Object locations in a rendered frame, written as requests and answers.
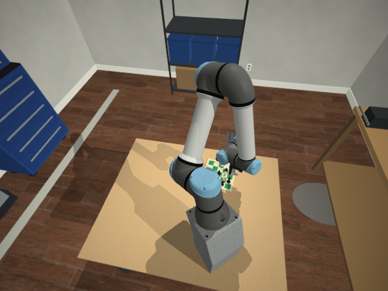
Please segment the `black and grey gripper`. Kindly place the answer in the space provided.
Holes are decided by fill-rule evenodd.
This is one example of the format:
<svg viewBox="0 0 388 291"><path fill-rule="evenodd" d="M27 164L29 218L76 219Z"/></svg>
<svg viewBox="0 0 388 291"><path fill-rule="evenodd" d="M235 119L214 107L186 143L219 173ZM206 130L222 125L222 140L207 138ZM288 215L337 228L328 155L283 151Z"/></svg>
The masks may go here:
<svg viewBox="0 0 388 291"><path fill-rule="evenodd" d="M243 172L243 170L241 170L241 169L239 169L238 167L236 167L236 166L230 164L230 166L229 166L229 177L230 177L231 175L238 176L238 173L236 173L236 170L239 170L239 172L241 172L241 173Z"/></svg>

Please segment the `green and cream chessboard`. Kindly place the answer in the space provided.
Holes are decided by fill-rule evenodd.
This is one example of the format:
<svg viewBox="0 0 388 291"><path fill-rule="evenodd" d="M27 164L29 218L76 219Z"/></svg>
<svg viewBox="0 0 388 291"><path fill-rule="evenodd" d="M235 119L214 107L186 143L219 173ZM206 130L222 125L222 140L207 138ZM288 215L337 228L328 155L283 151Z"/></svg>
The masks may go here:
<svg viewBox="0 0 388 291"><path fill-rule="evenodd" d="M221 186L221 188L222 188L222 190L232 192L232 187L233 187L233 182L234 182L235 176L231 175L230 183L227 183L227 180L229 177L229 166L230 166L230 164L228 163L228 164L224 165L223 167L221 167L220 163L214 159L208 159L207 164L206 164L206 167L209 167L209 168L215 170L217 173L220 170L221 174L219 175L219 178L220 178L221 182L223 181L222 178L223 178L224 171L227 168L227 173L226 173L227 176L225 178L226 180L224 181L224 185Z"/></svg>

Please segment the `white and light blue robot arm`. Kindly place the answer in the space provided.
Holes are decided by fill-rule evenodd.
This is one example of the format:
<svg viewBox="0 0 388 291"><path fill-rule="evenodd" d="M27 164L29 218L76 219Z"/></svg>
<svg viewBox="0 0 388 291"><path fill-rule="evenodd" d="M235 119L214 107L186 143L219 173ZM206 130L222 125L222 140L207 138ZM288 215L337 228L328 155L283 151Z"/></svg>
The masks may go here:
<svg viewBox="0 0 388 291"><path fill-rule="evenodd" d="M246 70L238 64L205 62L195 73L198 100L183 152L171 162L171 178L191 194L196 202L195 218L200 227L218 230L230 218L223 200L221 180L217 172L203 166L202 154L218 104L224 95L233 108L234 142L216 154L216 161L228 163L256 175L262 163L255 156L253 104L255 91ZM200 92L200 93L199 93Z"/></svg>

